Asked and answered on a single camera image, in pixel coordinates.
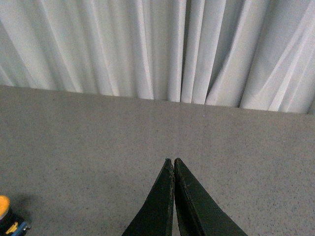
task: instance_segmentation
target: yellow cap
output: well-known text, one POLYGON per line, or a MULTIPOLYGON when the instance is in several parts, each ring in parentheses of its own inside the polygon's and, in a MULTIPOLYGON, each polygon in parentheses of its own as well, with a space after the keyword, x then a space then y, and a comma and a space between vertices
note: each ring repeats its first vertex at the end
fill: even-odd
POLYGON ((9 211, 10 199, 0 195, 0 220, 5 217, 9 211))

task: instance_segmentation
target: curtain fold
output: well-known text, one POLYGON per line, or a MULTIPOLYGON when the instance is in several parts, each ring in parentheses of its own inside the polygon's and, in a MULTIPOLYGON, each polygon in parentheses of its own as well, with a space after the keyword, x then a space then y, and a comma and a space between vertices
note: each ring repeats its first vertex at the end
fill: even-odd
POLYGON ((314 114, 315 0, 0 1, 0 84, 314 114))

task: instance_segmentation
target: yellow object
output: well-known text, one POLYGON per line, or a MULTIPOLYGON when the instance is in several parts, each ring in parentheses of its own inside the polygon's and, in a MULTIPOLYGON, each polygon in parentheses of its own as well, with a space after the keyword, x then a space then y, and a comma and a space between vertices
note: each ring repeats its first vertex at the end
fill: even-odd
POLYGON ((0 219, 2 219, 8 212, 10 206, 10 199, 6 196, 0 195, 0 219))
POLYGON ((13 233, 18 229, 18 222, 15 222, 10 229, 8 229, 7 232, 5 232, 6 235, 8 235, 9 233, 13 233))

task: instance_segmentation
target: gray concrete floor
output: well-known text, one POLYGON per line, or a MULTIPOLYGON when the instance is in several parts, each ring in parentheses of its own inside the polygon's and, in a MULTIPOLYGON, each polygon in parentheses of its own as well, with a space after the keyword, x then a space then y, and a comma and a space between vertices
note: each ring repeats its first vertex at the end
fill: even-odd
POLYGON ((311 115, 0 87, 0 194, 30 236, 120 236, 177 157, 248 235, 312 236, 314 143, 311 115))

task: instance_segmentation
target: speckled floor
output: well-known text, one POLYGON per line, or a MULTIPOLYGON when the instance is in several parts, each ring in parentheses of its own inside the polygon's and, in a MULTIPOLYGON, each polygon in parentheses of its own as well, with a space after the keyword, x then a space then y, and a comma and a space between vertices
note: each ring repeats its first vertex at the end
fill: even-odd
POLYGON ((176 157, 249 236, 313 236, 314 143, 311 115, 0 87, 0 194, 28 236, 120 236, 176 157))

